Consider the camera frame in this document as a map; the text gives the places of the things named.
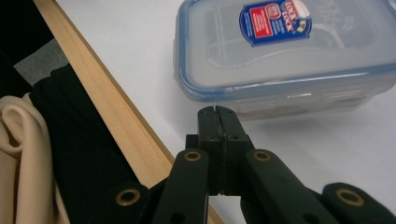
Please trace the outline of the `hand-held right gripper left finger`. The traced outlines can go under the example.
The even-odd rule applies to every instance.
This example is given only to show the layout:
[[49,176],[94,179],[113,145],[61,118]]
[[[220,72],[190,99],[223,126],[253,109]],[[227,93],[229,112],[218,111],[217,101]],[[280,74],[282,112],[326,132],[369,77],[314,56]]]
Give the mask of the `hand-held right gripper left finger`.
[[186,149],[201,149],[209,158],[208,189],[211,196],[221,192],[221,137],[218,116],[213,106],[201,109],[198,114],[197,134],[186,135]]

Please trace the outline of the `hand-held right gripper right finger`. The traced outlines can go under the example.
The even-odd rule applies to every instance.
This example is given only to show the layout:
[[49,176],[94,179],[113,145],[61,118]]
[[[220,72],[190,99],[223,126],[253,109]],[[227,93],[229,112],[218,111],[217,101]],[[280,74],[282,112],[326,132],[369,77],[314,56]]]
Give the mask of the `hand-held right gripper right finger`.
[[217,106],[216,113],[221,137],[219,192],[222,195],[237,196],[241,194],[244,182],[242,159],[247,151],[253,149],[253,145],[231,109]]

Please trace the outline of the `clear lidded container blue label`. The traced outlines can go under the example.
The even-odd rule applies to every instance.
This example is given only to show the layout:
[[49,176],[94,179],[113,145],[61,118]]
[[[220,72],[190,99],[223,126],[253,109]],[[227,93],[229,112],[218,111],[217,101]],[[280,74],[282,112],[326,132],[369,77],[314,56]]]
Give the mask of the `clear lidded container blue label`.
[[355,109],[396,86],[396,0],[183,0],[174,70],[244,119]]

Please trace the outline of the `wooden table edge strip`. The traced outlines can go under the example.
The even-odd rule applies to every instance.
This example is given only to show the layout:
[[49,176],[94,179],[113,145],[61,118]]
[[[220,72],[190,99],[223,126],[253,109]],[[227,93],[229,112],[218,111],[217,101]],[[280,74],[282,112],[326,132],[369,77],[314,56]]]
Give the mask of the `wooden table edge strip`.
[[151,189],[174,157],[55,0],[33,0],[139,182]]

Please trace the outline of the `black cloth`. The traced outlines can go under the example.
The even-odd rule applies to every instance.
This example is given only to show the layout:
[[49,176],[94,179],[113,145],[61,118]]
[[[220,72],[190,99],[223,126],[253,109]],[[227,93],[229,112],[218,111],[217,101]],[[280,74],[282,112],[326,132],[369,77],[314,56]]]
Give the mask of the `black cloth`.
[[29,84],[16,70],[53,35],[33,0],[0,0],[0,98],[28,95],[46,121],[70,224],[144,224],[137,178],[70,65]]

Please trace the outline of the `beige cloth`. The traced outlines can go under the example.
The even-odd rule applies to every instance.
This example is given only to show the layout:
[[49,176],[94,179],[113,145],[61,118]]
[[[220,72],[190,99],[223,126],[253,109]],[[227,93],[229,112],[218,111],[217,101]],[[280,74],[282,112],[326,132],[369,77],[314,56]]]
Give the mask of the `beige cloth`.
[[70,224],[49,130],[28,95],[0,98],[0,224]]

